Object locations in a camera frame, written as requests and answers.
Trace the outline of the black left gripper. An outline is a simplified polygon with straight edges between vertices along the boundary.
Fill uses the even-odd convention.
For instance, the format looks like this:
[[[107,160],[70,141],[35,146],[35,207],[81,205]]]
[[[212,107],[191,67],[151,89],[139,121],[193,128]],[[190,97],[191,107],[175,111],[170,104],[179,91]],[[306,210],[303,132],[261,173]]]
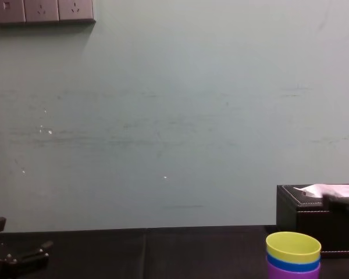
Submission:
[[[6,218],[0,217],[0,233],[5,229]],[[0,278],[18,278],[20,263],[40,263],[49,260],[49,251],[53,248],[54,243],[47,241],[38,248],[27,252],[15,254],[7,253],[5,258],[0,259]]]

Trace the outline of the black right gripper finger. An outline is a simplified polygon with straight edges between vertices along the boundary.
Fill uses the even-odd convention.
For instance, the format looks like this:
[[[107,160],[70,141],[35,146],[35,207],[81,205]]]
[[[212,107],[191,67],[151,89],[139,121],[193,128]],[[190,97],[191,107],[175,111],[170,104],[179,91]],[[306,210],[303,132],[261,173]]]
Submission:
[[[322,203],[323,207],[330,212],[349,215],[349,198],[339,198],[324,194]]]

